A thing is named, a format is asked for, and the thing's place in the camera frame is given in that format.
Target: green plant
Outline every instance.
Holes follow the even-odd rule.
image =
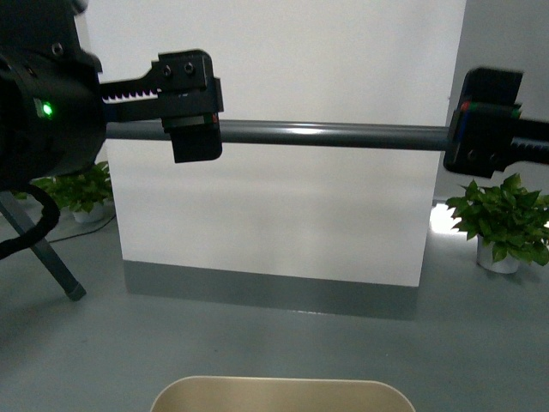
[[[549,263],[549,196],[521,184],[518,173],[494,187],[478,187],[473,180],[462,186],[465,196],[451,197],[446,205],[455,208],[452,217],[461,221],[454,228],[467,232],[468,240],[480,235],[484,245],[494,244],[494,263],[510,254],[543,266]]]
[[[36,179],[33,185],[46,191],[60,209],[69,208],[73,212],[89,213],[95,203],[112,200],[111,175],[106,161],[82,173]]]

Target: metal rod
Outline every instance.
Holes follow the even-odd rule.
[[[31,218],[25,213],[25,210],[23,210],[19,202],[15,200],[9,191],[0,191],[0,213],[18,234],[23,234],[34,226]],[[86,294],[84,287],[72,276],[70,270],[55,253],[47,240],[42,239],[37,244],[31,246],[31,250],[50,271],[51,275],[59,283],[59,286],[65,291],[65,294],[69,296],[69,299],[77,301]]]
[[[223,143],[444,151],[447,127],[221,120]],[[108,124],[107,138],[170,140],[160,121]]]

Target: tripod leg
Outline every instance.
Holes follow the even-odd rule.
[[[29,228],[34,226],[33,221],[31,221],[21,205],[8,191],[0,192],[0,213],[4,215],[18,234],[25,233]],[[69,299],[77,301],[86,294],[86,290],[72,276],[69,269],[67,269],[61,258],[51,248],[47,240],[42,239],[32,246],[31,250],[50,271]]]

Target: gray baseboard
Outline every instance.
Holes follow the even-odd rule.
[[[124,260],[132,294],[375,318],[411,319],[418,289]]]

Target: green led light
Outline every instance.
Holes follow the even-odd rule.
[[[44,103],[42,104],[42,112],[48,117],[50,118],[51,115],[53,114],[53,108],[51,107],[50,103]]]

